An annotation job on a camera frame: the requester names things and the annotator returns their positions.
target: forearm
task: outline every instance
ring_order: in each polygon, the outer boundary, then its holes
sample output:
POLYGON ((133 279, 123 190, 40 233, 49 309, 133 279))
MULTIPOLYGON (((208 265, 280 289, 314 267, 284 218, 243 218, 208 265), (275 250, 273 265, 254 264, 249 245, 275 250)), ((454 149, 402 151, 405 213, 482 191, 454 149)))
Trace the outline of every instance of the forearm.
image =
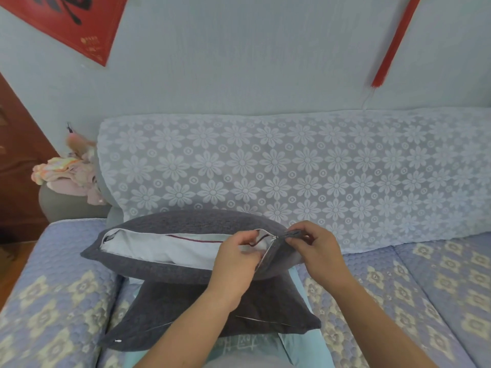
POLYGON ((436 367, 353 278, 332 292, 372 367, 436 367))
POLYGON ((205 291, 173 322, 136 367, 202 367, 228 315, 229 305, 205 291))

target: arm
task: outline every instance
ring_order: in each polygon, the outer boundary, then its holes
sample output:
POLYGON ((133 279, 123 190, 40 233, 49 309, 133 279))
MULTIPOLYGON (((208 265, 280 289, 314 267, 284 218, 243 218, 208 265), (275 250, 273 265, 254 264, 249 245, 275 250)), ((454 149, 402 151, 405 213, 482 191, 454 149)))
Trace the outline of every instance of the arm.
POLYGON ((287 241, 304 258, 310 276, 338 303, 370 366, 436 367, 353 278, 332 233, 309 221, 290 229, 305 233, 305 240, 287 241))
POLYGON ((260 252, 244 254, 239 245, 257 231, 236 233, 220 245, 208 287, 138 362, 137 368, 202 367, 228 315, 249 288, 260 252))

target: hand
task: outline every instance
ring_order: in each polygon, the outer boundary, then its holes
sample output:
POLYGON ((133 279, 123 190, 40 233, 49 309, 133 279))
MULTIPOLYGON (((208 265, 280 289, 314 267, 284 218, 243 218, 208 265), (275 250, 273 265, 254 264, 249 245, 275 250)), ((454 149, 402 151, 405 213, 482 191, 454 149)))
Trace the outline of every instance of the hand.
POLYGON ((288 230, 300 229, 304 240, 288 238, 286 242, 300 253, 305 261, 309 275, 326 291, 333 294, 354 280, 335 236, 315 223, 302 221, 295 223, 288 230))
POLYGON ((242 253, 239 245, 255 241, 257 235, 255 230, 239 231, 224 241, 218 249, 206 292, 212 294, 217 302, 222 302, 228 312, 239 305, 262 257, 260 251, 242 253))

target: person's left hand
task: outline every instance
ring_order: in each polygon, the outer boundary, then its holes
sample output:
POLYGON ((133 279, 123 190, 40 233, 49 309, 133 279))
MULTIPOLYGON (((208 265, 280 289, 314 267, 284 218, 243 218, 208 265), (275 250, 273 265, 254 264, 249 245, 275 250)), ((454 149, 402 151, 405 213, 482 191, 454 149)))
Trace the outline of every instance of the person's left hand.
POLYGON ((262 253, 242 253, 239 245, 255 241, 258 232, 239 231, 224 241, 218 249, 212 276, 206 292, 231 312, 237 308, 248 290, 262 253))

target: person's right arm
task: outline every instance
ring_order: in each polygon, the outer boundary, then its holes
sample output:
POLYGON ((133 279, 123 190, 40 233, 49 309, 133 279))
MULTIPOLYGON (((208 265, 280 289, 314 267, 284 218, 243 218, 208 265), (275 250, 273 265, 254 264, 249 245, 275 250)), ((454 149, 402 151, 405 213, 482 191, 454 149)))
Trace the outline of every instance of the person's right arm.
POLYGON ((289 229, 301 229, 311 243, 287 239, 304 258, 310 276, 338 303, 371 367, 436 367, 353 278, 331 232, 309 221, 289 229))

